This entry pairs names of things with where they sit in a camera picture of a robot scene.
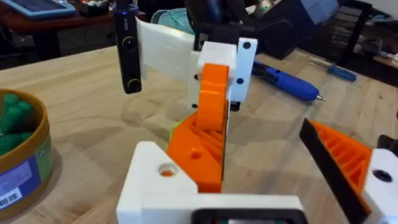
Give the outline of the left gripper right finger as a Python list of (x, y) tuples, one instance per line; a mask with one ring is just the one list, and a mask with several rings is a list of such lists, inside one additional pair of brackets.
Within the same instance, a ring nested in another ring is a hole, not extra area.
[(380, 135), (377, 146), (314, 120), (299, 136), (349, 223), (397, 224), (397, 140)]

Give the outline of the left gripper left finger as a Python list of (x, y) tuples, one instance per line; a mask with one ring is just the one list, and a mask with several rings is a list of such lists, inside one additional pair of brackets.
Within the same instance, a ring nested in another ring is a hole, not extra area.
[(152, 141), (136, 145), (116, 207), (118, 223), (190, 223), (190, 212), (144, 208), (144, 197), (155, 204), (176, 202), (177, 195), (198, 192), (196, 183)]

